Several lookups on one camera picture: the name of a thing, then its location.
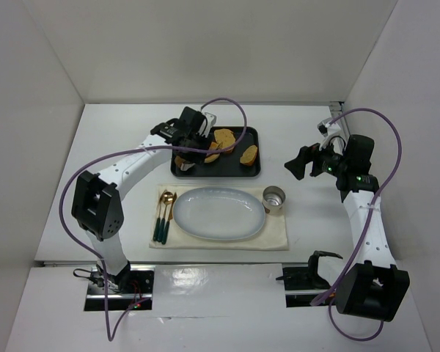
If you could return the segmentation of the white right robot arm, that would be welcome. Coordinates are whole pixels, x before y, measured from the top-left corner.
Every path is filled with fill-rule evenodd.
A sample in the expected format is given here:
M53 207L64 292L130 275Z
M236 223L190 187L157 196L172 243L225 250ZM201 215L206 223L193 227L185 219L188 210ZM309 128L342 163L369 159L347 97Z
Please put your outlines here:
M379 195L382 187L370 174L373 148L371 138L352 135L343 153L337 153L331 140L325 139L322 144L303 146L285 168L298 180L304 178L307 164L312 166L313 177L334 176L351 223L354 250L324 296L334 297L341 314L390 322L410 279L407 271L397 267L386 240Z

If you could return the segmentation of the orange bagel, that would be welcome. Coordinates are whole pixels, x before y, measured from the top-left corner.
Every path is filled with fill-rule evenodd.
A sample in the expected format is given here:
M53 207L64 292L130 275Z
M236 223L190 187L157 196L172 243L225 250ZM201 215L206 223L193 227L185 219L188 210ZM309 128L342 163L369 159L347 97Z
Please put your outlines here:
M209 151L214 151L214 150L220 150L221 149L221 144L217 143L217 142L211 142L210 147L209 147ZM207 154L207 156L204 159L204 163L205 164L209 164L214 162L216 159L218 159L220 156L219 153L210 153Z

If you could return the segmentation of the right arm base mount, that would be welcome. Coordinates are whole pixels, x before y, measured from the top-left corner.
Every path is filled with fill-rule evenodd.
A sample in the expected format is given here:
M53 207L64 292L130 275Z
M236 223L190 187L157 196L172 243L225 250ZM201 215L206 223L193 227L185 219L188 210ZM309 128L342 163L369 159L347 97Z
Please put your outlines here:
M284 285L286 307L309 307L316 296L331 287L342 264L339 254L314 251L306 264L282 266L282 273L275 280Z

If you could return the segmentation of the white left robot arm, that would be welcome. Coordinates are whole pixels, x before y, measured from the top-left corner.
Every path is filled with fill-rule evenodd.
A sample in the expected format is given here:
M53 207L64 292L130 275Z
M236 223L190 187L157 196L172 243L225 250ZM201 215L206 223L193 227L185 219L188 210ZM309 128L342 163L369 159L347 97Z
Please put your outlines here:
M115 164L76 179L71 214L88 235L92 248L103 257L109 287L117 292L128 284L131 264L122 250L119 231L124 222L122 201L145 176L172 158L169 146L207 150L216 116L185 107L178 118L156 125L132 153Z

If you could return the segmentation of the metal tongs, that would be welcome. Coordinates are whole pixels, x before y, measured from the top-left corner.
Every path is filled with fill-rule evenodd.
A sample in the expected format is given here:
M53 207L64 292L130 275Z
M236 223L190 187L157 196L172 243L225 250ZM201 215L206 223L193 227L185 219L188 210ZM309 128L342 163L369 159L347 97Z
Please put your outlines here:
M206 153L195 153L195 152L188 152L187 155L188 155L187 159L183 158L186 160L184 165L181 168L178 167L183 172L188 171L190 168L192 168L197 164L204 164L204 159L207 156Z

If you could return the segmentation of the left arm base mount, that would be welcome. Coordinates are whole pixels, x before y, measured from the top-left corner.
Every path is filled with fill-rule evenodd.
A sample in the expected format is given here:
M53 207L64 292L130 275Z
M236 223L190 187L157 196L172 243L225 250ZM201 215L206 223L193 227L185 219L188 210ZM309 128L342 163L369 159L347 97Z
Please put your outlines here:
M73 275L85 279L88 283L84 311L102 312L105 285L100 270L97 267L77 268L73 271ZM120 287L109 281L108 310L124 311L130 304L133 305L132 310L151 310L154 278L154 266L135 265L128 276L121 281Z

